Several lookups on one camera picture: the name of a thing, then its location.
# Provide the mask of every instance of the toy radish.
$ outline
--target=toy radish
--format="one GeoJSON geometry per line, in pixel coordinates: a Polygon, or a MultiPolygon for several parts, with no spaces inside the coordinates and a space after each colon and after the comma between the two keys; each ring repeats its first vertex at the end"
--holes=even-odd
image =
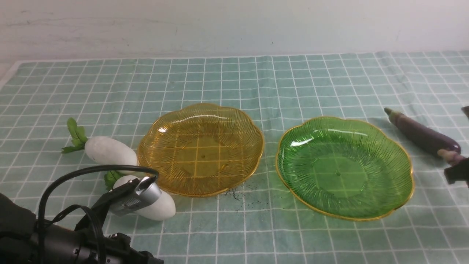
{"type": "MultiPolygon", "coordinates": [[[[67,128],[72,136],[73,146],[62,148],[62,153],[85,150],[86,155],[101,165],[138,165],[137,154],[124,143],[104,136],[87,138],[85,128],[78,126],[73,118],[67,121],[67,128]]],[[[119,171],[134,174],[133,171],[119,171]]]]}

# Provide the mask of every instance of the purple eggplant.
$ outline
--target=purple eggplant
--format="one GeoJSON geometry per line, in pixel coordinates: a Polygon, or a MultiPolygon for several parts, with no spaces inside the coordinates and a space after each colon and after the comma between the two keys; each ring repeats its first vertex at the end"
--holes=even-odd
{"type": "Polygon", "coordinates": [[[388,115],[389,121],[425,152],[435,157],[439,157],[437,152],[440,149],[461,154],[461,146],[454,139],[422,125],[399,111],[387,107],[384,108],[384,111],[388,115]]]}

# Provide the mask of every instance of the green leaf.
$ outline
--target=green leaf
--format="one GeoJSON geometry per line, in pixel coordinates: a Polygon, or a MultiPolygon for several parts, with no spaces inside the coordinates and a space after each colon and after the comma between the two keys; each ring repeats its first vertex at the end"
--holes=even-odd
{"type": "Polygon", "coordinates": [[[69,118],[67,120],[67,128],[68,128],[68,131],[70,132],[70,135],[72,136],[73,139],[78,139],[78,136],[76,134],[77,126],[78,125],[76,124],[75,119],[69,118]]]}
{"type": "Polygon", "coordinates": [[[82,127],[82,126],[79,126],[75,129],[75,132],[76,132],[76,135],[78,137],[78,139],[84,143],[86,143],[88,141],[88,138],[86,137],[85,135],[85,128],[82,127]]]}
{"type": "Polygon", "coordinates": [[[88,138],[85,136],[85,128],[78,126],[73,118],[67,120],[67,128],[72,136],[72,144],[74,147],[65,147],[62,149],[62,153],[65,154],[84,149],[85,143],[88,141],[88,138]]]}
{"type": "Polygon", "coordinates": [[[62,154],[67,154],[67,153],[74,152],[77,150],[82,150],[82,149],[84,149],[84,146],[68,146],[68,147],[62,148],[62,154]]]}
{"type": "Polygon", "coordinates": [[[104,176],[104,183],[106,185],[106,190],[112,190],[114,183],[120,178],[124,176],[124,174],[118,172],[118,171],[108,171],[106,175],[104,176]]]}
{"type": "Polygon", "coordinates": [[[75,147],[76,147],[76,146],[81,146],[81,145],[83,145],[83,143],[82,143],[81,140],[79,140],[79,139],[72,139],[72,144],[73,144],[73,146],[75,146],[75,147]]]}

